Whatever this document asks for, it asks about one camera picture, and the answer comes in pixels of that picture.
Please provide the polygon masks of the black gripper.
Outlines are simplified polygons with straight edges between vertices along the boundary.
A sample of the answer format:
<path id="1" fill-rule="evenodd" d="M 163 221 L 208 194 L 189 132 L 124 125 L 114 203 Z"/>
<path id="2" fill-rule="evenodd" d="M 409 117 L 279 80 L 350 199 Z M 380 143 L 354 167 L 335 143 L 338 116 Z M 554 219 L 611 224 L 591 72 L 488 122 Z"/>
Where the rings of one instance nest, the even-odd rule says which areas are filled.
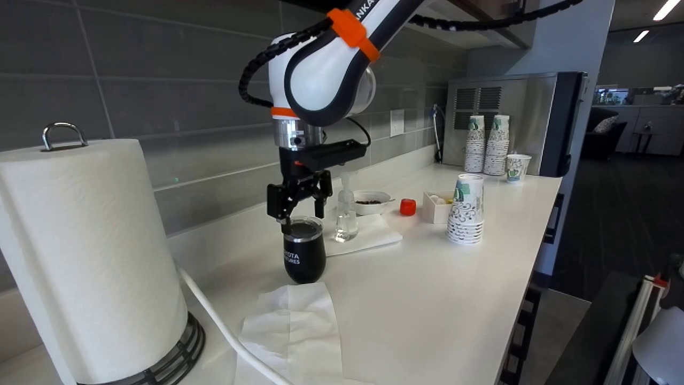
<path id="1" fill-rule="evenodd" d="M 278 214 L 276 219 L 285 236 L 292 230 L 291 213 L 300 202 L 314 199 L 314 216 L 325 219 L 325 203 L 332 198 L 332 167 L 312 172 L 300 162 L 301 153 L 283 149 L 283 182 L 267 186 L 267 213 Z"/>

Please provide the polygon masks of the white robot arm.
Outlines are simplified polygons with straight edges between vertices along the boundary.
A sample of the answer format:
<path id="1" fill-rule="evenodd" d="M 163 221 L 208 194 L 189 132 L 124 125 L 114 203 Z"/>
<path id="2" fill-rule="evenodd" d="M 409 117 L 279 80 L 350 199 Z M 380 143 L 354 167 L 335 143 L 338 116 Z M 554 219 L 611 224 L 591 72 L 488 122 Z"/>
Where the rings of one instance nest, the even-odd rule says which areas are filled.
<path id="1" fill-rule="evenodd" d="M 283 34 L 285 50 L 270 64 L 267 106 L 279 147 L 279 184 L 267 186 L 267 214 L 285 233 L 304 199 L 314 199 L 314 216 L 325 216 L 332 198 L 329 167 L 365 154 L 365 143 L 343 139 L 327 143 L 322 129 L 363 111 L 373 98 L 369 66 L 417 13 L 424 0 L 352 0 L 332 8 L 322 32 Z"/>

